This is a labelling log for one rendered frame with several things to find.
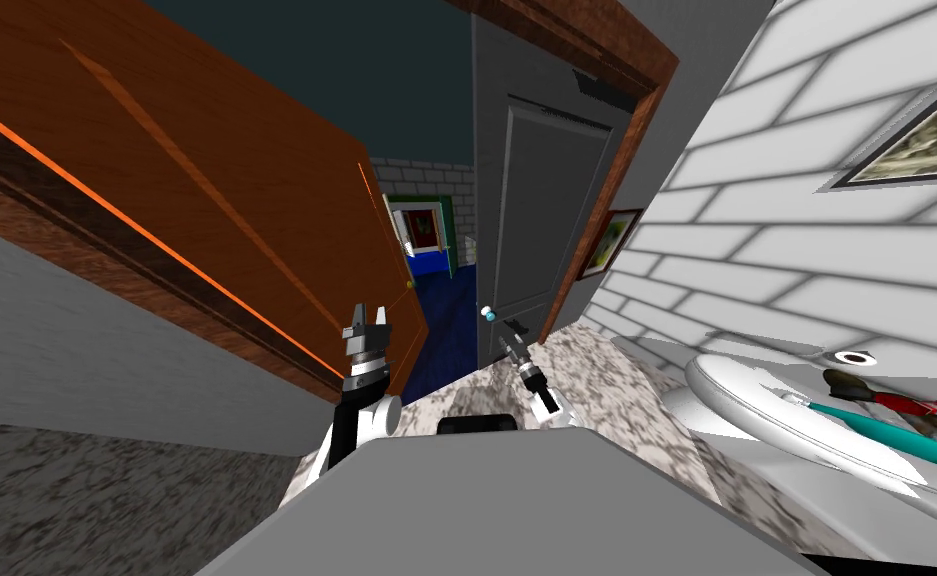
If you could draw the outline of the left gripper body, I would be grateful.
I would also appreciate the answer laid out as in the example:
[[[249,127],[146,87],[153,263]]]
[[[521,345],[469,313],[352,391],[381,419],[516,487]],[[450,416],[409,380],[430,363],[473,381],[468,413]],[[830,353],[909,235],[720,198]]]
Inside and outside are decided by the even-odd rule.
[[[390,324],[359,324],[347,327],[342,332],[345,341],[345,355],[384,357],[390,344],[392,326]]]

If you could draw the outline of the brown framed wall picture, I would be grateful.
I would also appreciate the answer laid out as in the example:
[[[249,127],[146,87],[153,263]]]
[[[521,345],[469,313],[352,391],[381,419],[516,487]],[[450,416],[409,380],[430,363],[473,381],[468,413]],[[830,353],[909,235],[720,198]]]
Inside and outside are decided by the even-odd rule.
[[[621,250],[643,214],[642,209],[609,211],[604,218],[597,241],[590,248],[577,281],[605,273]]]

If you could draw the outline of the red and white tube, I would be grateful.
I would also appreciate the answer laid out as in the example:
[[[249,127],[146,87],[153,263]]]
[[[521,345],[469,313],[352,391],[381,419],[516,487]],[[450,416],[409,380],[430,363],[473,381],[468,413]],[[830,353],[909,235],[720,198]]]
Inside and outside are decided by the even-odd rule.
[[[874,402],[901,414],[937,417],[937,401],[917,400],[895,393],[875,392]]]

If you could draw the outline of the white sink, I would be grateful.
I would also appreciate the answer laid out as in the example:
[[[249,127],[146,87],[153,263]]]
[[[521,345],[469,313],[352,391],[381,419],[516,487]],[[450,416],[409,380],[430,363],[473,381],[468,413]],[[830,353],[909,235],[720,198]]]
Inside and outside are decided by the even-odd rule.
[[[780,399],[811,402],[870,416],[858,404],[829,396],[820,369],[801,355],[731,338],[698,352],[664,337],[640,344],[668,362],[681,385],[663,403],[712,447],[750,468],[826,528],[868,557],[937,565],[937,464],[860,436],[834,416]],[[871,385],[869,349],[856,363],[833,368]]]

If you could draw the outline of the grey door leaf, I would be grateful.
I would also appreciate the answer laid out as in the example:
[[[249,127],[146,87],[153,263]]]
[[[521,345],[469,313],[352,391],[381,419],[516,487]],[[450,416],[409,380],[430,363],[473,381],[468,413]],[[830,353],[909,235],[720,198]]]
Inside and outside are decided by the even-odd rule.
[[[478,364],[506,321],[538,340],[636,100],[600,77],[471,18]]]

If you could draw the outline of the dark framed wall picture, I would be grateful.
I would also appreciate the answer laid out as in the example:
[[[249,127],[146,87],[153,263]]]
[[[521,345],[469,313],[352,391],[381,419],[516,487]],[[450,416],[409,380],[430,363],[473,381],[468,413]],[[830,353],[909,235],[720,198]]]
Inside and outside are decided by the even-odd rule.
[[[880,146],[837,178],[833,189],[937,181],[937,96],[921,102]]]

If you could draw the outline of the teal toothbrush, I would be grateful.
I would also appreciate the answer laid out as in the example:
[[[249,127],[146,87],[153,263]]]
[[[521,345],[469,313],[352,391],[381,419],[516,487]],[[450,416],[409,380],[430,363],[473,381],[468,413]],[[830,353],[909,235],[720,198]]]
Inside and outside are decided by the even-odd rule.
[[[864,438],[937,464],[937,440],[932,440],[926,436],[915,433],[915,431],[898,428],[892,424],[874,418],[860,416],[845,410],[811,402],[793,393],[782,393],[780,399],[792,404],[804,406],[825,415],[834,416]]]

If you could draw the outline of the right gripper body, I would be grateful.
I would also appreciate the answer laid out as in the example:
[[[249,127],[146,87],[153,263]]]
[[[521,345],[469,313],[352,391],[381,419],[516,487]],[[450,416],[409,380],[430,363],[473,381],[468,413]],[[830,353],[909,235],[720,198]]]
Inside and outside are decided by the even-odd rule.
[[[522,337],[516,331],[505,332],[498,337],[505,355],[517,369],[533,369],[534,363]]]

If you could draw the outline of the orange wooden door leaf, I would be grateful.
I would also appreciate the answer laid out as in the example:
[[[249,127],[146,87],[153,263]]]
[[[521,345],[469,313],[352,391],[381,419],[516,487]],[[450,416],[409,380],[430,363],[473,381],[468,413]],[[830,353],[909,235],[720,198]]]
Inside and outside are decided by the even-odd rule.
[[[332,403],[428,333],[362,143],[143,0],[0,0],[0,238]]]

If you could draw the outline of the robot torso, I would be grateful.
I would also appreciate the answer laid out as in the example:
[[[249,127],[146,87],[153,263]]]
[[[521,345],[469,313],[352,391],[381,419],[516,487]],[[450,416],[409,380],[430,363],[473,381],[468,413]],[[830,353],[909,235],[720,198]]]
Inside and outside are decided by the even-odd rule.
[[[827,576],[587,428],[376,439],[195,576]]]

